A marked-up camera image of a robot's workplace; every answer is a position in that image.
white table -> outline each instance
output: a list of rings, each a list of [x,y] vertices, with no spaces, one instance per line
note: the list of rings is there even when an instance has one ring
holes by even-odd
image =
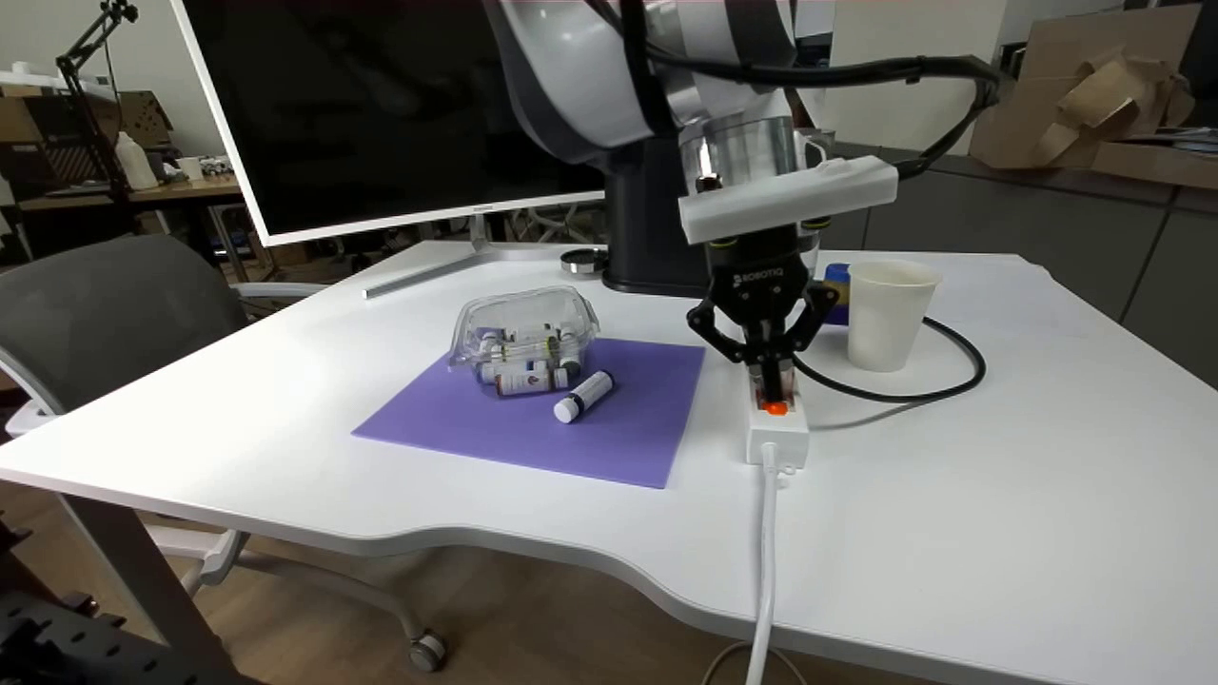
[[[347,557],[487,544],[588,563],[747,636],[757,474],[739,462],[739,367],[709,355],[667,492],[351,439],[445,355],[469,296],[569,284],[540,247],[362,296],[459,252],[404,252],[79,408],[0,449],[0,478],[106,501],[110,520],[131,505]],[[805,383],[819,434],[778,492],[776,642],[940,681],[1218,681],[1218,394],[1040,268],[917,259],[942,273],[932,311],[993,373],[888,421]],[[611,340],[695,344],[690,301],[578,289]],[[870,387],[967,373],[934,335],[898,375],[849,373],[839,335],[809,362]]]

white cup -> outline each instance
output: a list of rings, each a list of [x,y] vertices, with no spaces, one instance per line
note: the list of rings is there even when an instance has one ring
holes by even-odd
[[[180,173],[181,173],[188,181],[202,181],[202,157],[180,157]]]
[[[917,264],[849,268],[849,362],[900,368],[940,277]]]

clear plastic object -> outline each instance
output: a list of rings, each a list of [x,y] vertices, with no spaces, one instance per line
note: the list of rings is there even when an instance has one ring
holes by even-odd
[[[447,362],[473,367],[493,394],[561,391],[583,381],[583,351],[601,331],[574,289],[528,289],[463,304]]]

purple mat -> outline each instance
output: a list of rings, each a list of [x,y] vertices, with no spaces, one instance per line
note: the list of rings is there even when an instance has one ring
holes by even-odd
[[[607,368],[616,391],[569,426],[550,415],[560,394],[499,400],[475,387],[469,367],[432,362],[353,434],[662,492],[698,355],[698,345],[588,344],[586,368]]]

monitor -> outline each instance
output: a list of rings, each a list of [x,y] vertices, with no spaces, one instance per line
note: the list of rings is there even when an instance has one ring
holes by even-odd
[[[478,0],[173,0],[266,247],[597,203],[517,127]]]

